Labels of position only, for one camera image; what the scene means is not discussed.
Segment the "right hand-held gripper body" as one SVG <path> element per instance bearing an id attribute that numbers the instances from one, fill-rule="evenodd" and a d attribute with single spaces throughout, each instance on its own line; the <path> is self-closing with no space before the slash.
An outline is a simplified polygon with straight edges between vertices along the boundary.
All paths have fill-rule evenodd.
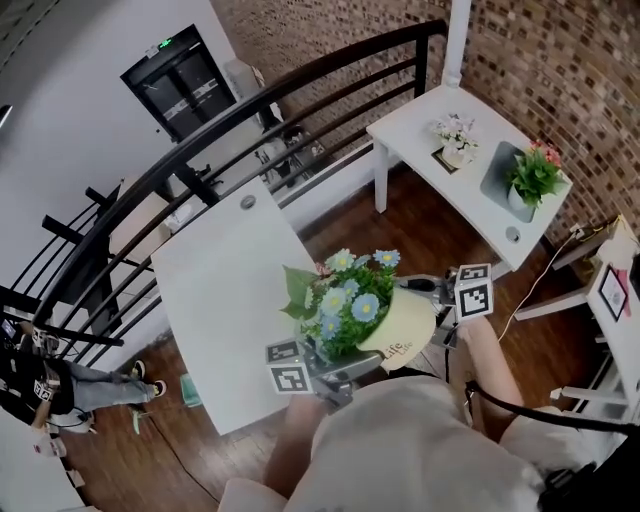
<path id="1" fill-rule="evenodd" d="M 455 349 L 461 321 L 491 314 L 494 309 L 492 265 L 451 267 L 443 277 L 417 274 L 398 279 L 401 288 L 427 298 L 436 316 L 435 346 Z"/>

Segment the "blue flower pot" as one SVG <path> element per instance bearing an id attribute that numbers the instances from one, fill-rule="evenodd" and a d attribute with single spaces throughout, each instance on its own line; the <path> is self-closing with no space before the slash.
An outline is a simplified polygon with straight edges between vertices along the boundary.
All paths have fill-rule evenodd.
<path id="1" fill-rule="evenodd" d="M 376 352 L 395 371 L 413 360 L 436 329 L 430 299 L 400 286 L 398 250 L 356 255 L 343 248 L 314 272 L 286 266 L 289 303 L 281 311 L 296 322 L 296 337 L 327 363 Z"/>

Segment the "person's left forearm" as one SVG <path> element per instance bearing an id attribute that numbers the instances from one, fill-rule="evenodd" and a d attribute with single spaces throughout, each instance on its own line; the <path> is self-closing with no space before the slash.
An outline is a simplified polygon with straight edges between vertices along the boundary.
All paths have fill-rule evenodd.
<path id="1" fill-rule="evenodd" d="M 309 467 L 314 436 L 327 413 L 327 404 L 314 395 L 292 396 L 266 465 L 266 487 L 291 497 Z"/>

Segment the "person's right forearm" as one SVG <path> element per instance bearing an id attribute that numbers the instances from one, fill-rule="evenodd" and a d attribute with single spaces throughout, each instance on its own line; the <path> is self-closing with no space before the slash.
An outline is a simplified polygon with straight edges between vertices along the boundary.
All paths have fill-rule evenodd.
<path id="1" fill-rule="evenodd" d="M 504 402 L 523 406 L 521 391 L 504 356 L 498 337 L 485 316 L 462 322 L 458 338 L 468 350 L 472 375 L 480 387 Z M 474 428 L 499 442 L 515 414 L 475 394 L 472 398 Z"/>

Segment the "teal dustpan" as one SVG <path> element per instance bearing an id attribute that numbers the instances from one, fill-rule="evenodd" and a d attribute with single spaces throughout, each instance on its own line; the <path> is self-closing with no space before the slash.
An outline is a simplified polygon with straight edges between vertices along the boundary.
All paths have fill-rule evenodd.
<path id="1" fill-rule="evenodd" d="M 180 377 L 180 387 L 182 400 L 185 406 L 188 408 L 194 408 L 202 405 L 202 400 L 189 374 L 183 374 Z"/>

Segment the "grey tray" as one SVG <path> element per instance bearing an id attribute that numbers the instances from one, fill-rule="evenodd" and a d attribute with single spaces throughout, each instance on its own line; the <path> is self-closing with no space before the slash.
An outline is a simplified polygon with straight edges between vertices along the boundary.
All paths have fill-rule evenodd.
<path id="1" fill-rule="evenodd" d="M 533 220 L 535 209 L 526 204 L 513 207 L 509 200 L 511 190 L 509 176 L 517 166 L 517 157 L 523 155 L 523 150 L 506 141 L 501 141 L 482 179 L 480 190 L 487 198 L 520 222 L 529 224 Z"/>

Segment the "green plant in white pot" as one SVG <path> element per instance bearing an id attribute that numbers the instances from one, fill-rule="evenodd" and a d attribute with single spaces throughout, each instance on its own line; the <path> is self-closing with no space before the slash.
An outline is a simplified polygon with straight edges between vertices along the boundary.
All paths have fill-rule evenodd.
<path id="1" fill-rule="evenodd" d="M 530 148 L 517 157 L 517 166 L 509 176 L 511 187 L 524 204 L 536 209 L 542 198 L 555 194 L 564 183 L 561 167 L 556 168 L 532 157 Z"/>

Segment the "black framed card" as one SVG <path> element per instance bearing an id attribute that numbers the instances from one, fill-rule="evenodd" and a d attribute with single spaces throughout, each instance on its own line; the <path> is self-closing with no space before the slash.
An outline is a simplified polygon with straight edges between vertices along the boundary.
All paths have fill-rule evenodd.
<path id="1" fill-rule="evenodd" d="M 613 319 L 618 322 L 626 306 L 628 295 L 611 265 L 606 267 L 598 293 Z"/>

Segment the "dark square coaster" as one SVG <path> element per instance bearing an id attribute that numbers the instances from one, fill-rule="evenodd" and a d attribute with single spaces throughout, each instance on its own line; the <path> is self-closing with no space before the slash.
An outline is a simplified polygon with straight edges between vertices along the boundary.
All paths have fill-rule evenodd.
<path id="1" fill-rule="evenodd" d="M 432 157 L 449 174 L 453 174 L 467 164 L 465 156 L 463 154 L 449 147 L 442 147 L 434 151 L 432 153 Z"/>

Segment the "white desk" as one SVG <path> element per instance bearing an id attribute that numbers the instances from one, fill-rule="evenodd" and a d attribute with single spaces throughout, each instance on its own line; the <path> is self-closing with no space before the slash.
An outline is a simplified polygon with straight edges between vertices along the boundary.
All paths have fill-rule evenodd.
<path id="1" fill-rule="evenodd" d="M 629 281 L 631 316 L 624 311 L 616 322 L 598 293 L 606 267 L 631 268 L 633 257 L 640 252 L 637 239 L 628 222 L 619 216 L 609 227 L 602 229 L 588 241 L 555 262 L 558 270 L 579 258 L 594 252 L 594 272 L 589 283 L 573 292 L 519 309 L 514 318 L 524 321 L 547 316 L 567 309 L 586 305 L 600 329 L 598 342 L 608 348 L 608 356 L 589 388 L 564 386 L 551 392 L 551 398 L 577 400 L 572 414 L 576 417 L 589 413 L 620 413 L 626 422 L 640 421 L 640 292 Z"/>

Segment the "pink paper sheet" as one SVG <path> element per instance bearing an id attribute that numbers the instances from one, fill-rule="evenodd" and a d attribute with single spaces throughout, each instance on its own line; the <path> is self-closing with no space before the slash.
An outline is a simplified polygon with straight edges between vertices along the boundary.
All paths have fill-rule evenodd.
<path id="1" fill-rule="evenodd" d="M 631 307 L 630 307 L 631 295 L 629 291 L 630 285 L 629 285 L 628 271 L 625 269 L 617 269 L 616 275 L 625 293 L 625 301 L 624 301 L 624 307 L 623 307 L 624 315 L 626 317 L 630 317 L 631 316 Z"/>

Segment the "white flowers in pot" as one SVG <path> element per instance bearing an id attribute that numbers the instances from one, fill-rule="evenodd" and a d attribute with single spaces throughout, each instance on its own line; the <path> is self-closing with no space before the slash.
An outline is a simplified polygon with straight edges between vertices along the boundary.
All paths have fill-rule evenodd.
<path id="1" fill-rule="evenodd" d="M 472 137 L 475 120 L 459 114 L 446 114 L 430 123 L 430 130 L 440 140 L 443 160 L 454 169 L 471 163 L 479 144 Z"/>

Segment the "white and black bag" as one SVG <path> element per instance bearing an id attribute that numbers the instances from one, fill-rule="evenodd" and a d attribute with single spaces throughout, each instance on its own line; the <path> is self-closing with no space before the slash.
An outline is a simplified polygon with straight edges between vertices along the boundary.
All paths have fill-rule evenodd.
<path id="1" fill-rule="evenodd" d="M 95 416 L 93 412 L 84 412 L 74 409 L 69 414 L 52 414 L 49 424 L 58 429 L 67 430 L 72 433 L 86 434 L 94 431 Z"/>

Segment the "white pillar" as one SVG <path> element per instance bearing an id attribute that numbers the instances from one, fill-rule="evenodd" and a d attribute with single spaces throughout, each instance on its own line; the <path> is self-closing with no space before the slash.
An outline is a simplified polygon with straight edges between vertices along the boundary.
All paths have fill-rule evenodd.
<path id="1" fill-rule="evenodd" d="M 469 29 L 472 0 L 452 0 L 441 84 L 458 88 Z"/>

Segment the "black double door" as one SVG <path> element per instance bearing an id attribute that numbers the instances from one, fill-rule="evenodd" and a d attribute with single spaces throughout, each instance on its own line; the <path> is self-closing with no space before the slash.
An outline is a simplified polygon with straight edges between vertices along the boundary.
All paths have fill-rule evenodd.
<path id="1" fill-rule="evenodd" d="M 190 25 L 121 79 L 172 141 L 180 142 L 232 107 L 236 99 L 200 33 Z"/>

